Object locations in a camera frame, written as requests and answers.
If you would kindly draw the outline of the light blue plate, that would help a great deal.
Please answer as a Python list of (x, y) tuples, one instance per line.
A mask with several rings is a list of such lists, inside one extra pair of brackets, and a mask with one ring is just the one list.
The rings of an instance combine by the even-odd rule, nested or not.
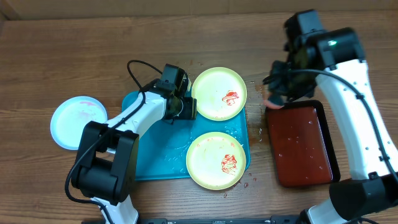
[(89, 96), (76, 96), (64, 101), (54, 112), (50, 122), (53, 140), (62, 148), (76, 151), (84, 127), (90, 121), (108, 120), (105, 107)]

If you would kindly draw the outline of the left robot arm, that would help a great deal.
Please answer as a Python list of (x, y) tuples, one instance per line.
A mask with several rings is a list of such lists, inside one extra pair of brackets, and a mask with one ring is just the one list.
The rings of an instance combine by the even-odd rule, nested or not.
[(117, 117), (90, 121), (83, 129), (76, 160), (65, 180), (74, 202), (96, 205), (103, 223), (136, 223), (130, 198), (140, 138), (162, 119), (195, 119), (196, 99), (174, 91), (140, 92)]

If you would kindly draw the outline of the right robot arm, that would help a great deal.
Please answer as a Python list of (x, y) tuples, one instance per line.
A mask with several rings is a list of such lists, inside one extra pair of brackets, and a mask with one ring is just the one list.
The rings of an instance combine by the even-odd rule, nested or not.
[(275, 61), (263, 83), (269, 111), (283, 112), (316, 88), (328, 100), (343, 137), (351, 177), (332, 184), (327, 201), (298, 223), (350, 223), (397, 205), (397, 149), (373, 97), (364, 50), (355, 31), (286, 28), (287, 60)]

